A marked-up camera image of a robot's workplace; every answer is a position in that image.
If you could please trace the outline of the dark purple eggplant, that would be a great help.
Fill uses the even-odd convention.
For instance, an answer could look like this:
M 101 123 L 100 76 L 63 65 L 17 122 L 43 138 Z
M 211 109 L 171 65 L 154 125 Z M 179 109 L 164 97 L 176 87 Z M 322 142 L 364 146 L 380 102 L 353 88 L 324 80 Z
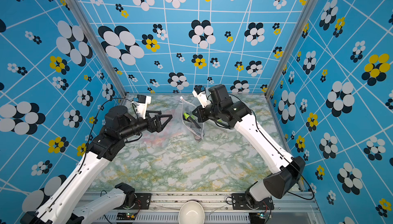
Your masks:
M 183 119 L 184 126 L 191 132 L 193 138 L 197 142 L 200 142 L 204 136 L 203 125 L 200 125 L 197 119 L 193 115 L 190 115 L 187 112 L 184 112 L 182 114 L 182 119 Z

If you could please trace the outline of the clear pink-dotted zip bag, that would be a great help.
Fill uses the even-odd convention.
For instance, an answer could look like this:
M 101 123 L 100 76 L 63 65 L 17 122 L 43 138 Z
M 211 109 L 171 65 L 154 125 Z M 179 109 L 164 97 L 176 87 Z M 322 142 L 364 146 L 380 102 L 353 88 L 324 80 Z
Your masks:
M 158 110 L 163 114 L 172 115 L 171 121 L 163 129 L 163 134 L 168 137 L 187 136 L 195 142 L 204 139 L 204 125 L 198 122 L 192 111 L 196 106 L 181 95 L 154 95 L 150 110 Z

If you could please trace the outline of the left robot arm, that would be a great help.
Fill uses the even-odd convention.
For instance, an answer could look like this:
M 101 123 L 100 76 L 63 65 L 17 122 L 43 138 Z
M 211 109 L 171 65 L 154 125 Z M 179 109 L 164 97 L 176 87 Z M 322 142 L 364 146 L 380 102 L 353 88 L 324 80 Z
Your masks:
M 105 125 L 68 178 L 60 179 L 60 186 L 48 194 L 46 202 L 27 211 L 20 219 L 22 224 L 91 224 L 96 219 L 119 207 L 141 207 L 135 189 L 126 184 L 116 185 L 110 192 L 77 207 L 92 181 L 113 161 L 119 151 L 129 143 L 129 138 L 142 138 L 142 133 L 160 133 L 171 121 L 172 115 L 160 111 L 146 111 L 143 117 L 134 117 L 125 106 L 112 107 L 105 115 Z

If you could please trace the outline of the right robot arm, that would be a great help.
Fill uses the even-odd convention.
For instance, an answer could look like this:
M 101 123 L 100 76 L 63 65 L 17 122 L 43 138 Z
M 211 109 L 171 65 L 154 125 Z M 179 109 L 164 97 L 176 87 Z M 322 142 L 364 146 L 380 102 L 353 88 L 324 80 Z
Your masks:
M 268 197 L 281 199 L 300 180 L 305 162 L 287 152 L 262 128 L 243 101 L 234 102 L 224 85 L 206 90 L 198 85 L 192 92 L 200 105 L 193 110 L 198 122 L 209 120 L 239 132 L 265 161 L 270 174 L 245 191 L 248 206 L 256 209 Z

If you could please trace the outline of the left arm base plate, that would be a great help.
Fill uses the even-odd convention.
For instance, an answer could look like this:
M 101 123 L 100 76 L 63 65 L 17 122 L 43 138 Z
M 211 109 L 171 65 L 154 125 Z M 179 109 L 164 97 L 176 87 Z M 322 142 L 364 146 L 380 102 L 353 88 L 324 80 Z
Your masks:
M 151 193 L 134 193 L 126 196 L 124 203 L 116 210 L 148 210 L 151 203 Z

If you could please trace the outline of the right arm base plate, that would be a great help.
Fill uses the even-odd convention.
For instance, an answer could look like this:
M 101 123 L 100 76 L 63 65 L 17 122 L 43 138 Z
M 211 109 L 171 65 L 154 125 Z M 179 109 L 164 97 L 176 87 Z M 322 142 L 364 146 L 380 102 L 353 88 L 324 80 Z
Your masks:
M 261 201 L 254 200 L 251 195 L 245 193 L 232 193 L 232 207 L 234 210 L 274 210 L 274 204 L 271 197 Z

